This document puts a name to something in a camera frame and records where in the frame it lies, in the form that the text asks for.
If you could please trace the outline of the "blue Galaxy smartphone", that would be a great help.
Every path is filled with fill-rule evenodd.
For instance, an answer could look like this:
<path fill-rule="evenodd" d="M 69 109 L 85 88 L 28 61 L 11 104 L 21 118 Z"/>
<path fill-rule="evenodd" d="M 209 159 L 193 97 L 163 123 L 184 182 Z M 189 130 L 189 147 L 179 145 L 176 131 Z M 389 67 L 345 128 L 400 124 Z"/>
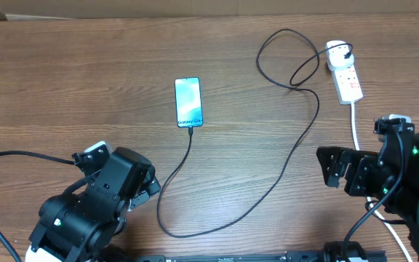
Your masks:
<path fill-rule="evenodd" d="M 175 105 L 179 128 L 203 125 L 201 85 L 198 77 L 175 80 Z"/>

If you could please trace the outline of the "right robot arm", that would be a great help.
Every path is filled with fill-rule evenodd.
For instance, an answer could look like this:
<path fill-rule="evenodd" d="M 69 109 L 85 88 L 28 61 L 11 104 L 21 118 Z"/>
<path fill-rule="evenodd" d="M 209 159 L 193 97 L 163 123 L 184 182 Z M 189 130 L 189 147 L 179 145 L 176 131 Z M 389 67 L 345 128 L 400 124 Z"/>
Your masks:
<path fill-rule="evenodd" d="M 410 231 L 410 244 L 419 258 L 419 133 L 380 135 L 378 152 L 320 146 L 316 156 L 324 182 L 351 197 L 374 197 L 385 211 L 398 215 Z"/>

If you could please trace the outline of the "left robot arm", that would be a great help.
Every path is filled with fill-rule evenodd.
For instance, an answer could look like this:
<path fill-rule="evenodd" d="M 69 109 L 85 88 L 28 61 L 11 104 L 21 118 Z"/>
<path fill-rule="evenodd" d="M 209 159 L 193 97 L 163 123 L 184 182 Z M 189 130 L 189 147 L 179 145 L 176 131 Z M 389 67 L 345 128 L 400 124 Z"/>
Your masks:
<path fill-rule="evenodd" d="M 85 176 L 41 206 L 26 261 L 94 261 L 160 190 L 151 161 L 128 148 L 100 141 L 73 159 Z"/>

